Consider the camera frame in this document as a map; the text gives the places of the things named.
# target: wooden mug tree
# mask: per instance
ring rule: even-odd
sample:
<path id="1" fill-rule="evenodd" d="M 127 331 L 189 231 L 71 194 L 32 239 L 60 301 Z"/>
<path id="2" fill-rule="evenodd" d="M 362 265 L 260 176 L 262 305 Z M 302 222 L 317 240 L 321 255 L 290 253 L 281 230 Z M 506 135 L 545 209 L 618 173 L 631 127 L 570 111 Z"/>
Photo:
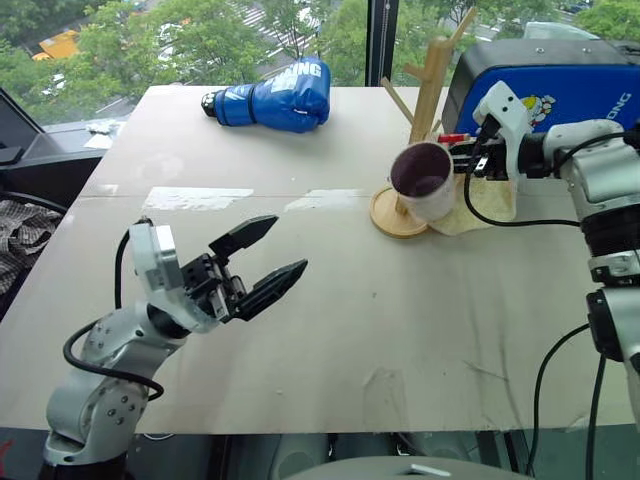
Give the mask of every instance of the wooden mug tree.
<path id="1" fill-rule="evenodd" d="M 410 64 L 404 66 L 406 73 L 420 80 L 418 101 L 413 114 L 393 88 L 391 82 L 386 77 L 381 80 L 382 86 L 411 124 L 410 145 L 425 140 L 429 133 L 434 132 L 440 126 L 439 120 L 435 125 L 433 120 L 447 74 L 447 67 L 451 62 L 453 49 L 475 16 L 476 9 L 472 7 L 450 38 L 436 37 L 432 39 L 427 47 L 424 67 L 420 68 Z M 393 237 L 410 238 L 427 230 L 427 223 L 413 217 L 397 192 L 390 186 L 384 187 L 373 196 L 369 214 L 373 223 L 380 230 Z"/>

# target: tabletop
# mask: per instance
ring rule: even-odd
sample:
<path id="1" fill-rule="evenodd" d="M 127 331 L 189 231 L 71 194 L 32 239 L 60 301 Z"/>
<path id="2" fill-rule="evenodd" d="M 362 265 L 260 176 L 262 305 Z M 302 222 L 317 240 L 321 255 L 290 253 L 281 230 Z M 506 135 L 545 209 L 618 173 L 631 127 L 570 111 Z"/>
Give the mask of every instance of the tabletop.
<path id="1" fill-rule="evenodd" d="M 369 201 L 410 127 L 383 89 L 334 88 L 329 121 L 303 135 L 222 127 L 200 108 L 209 90 L 149 89 L 53 235 L 0 323 L 0 425 L 46 428 L 48 397 L 70 368 L 62 344 L 113 308 L 116 246 L 141 214 L 171 225 L 184 264 L 273 213 L 280 220 L 230 270 L 251 285 L 307 258 L 304 275 L 251 322 L 191 335 L 156 375 L 166 393 L 139 431 L 530 427 L 542 357 L 585 323 L 596 288 L 580 231 L 387 237 Z M 417 89 L 399 92 L 414 104 Z M 575 218 L 558 180 L 523 182 L 517 207 L 521 219 Z M 124 303 L 144 298 L 128 254 L 124 272 Z M 558 352 L 542 426 L 586 425 L 597 363 L 588 333 Z M 632 419 L 613 365 L 599 423 Z"/>

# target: blue boxing glove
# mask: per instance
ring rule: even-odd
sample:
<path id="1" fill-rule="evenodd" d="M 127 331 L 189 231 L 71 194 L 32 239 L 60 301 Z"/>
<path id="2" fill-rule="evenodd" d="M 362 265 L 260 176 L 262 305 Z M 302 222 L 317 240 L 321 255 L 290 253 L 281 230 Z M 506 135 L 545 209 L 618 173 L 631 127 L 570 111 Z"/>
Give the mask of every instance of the blue boxing glove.
<path id="1" fill-rule="evenodd" d="M 309 132 L 329 118 L 329 67 L 302 58 L 264 82 L 238 85 L 202 97 L 202 108 L 220 125 L 261 123 L 276 130 Z"/>

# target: white mug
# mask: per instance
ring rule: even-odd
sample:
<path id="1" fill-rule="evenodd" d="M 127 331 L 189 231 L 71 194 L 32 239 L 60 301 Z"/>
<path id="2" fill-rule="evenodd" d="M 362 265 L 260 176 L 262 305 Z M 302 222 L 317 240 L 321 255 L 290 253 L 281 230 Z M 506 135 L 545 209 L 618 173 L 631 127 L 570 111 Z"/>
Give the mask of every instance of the white mug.
<path id="1" fill-rule="evenodd" d="M 389 178 L 407 209 L 422 220 L 438 220 L 453 208 L 453 159 L 439 143 L 407 147 L 393 162 Z"/>

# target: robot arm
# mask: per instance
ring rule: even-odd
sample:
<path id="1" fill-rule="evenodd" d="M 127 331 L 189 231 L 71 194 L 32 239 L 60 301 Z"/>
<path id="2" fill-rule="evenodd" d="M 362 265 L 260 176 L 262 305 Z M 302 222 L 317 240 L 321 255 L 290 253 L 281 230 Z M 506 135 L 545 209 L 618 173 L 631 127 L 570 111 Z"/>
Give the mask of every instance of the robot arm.
<path id="1" fill-rule="evenodd" d="M 282 267 L 246 292 L 227 269 L 229 256 L 262 238 L 277 217 L 258 217 L 228 232 L 180 268 L 168 226 L 129 229 L 136 274 L 147 301 L 115 310 L 77 332 L 65 345 L 74 368 L 49 400 L 51 433 L 44 478 L 120 479 L 126 451 L 147 402 L 162 394 L 151 378 L 186 342 L 232 318 L 250 320 L 300 278 L 306 260 Z M 80 358 L 72 344 L 89 333 Z M 149 396 L 149 387 L 156 392 Z"/>
<path id="2" fill-rule="evenodd" d="M 526 112 L 513 108 L 510 98 L 517 96 L 504 82 L 498 82 L 480 102 L 474 118 L 479 124 L 492 123 L 502 138 L 485 141 L 479 135 L 481 144 L 454 146 L 456 171 L 466 171 L 470 163 L 476 165 L 474 156 L 479 156 L 476 176 L 515 181 L 522 175 L 555 175 L 567 182 L 591 251 L 591 276 L 594 282 L 604 284 L 587 295 L 594 343 L 607 358 L 624 362 L 640 426 L 638 133 L 623 132 L 622 126 L 611 120 L 556 125 L 546 134 L 523 133 Z"/>

